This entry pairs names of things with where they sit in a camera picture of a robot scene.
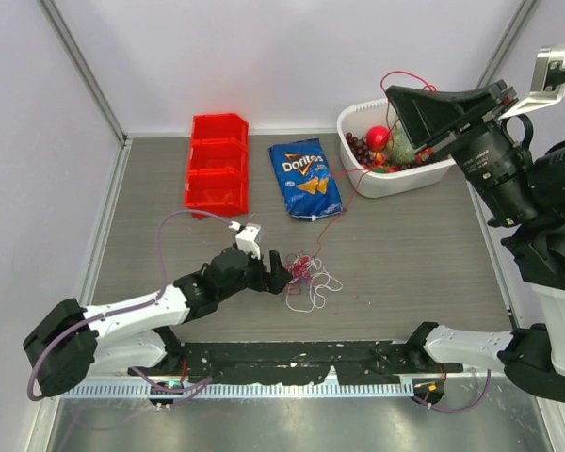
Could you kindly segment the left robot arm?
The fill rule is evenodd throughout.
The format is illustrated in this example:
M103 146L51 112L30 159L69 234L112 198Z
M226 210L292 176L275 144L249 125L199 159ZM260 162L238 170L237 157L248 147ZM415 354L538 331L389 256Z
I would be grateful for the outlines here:
M172 375L182 353L167 341L166 328L210 315L246 289L279 295L291 280L278 252L271 251L265 264L230 247L145 296L100 306L64 299L24 339L31 365L27 396L32 401L60 396L98 369L143 367Z

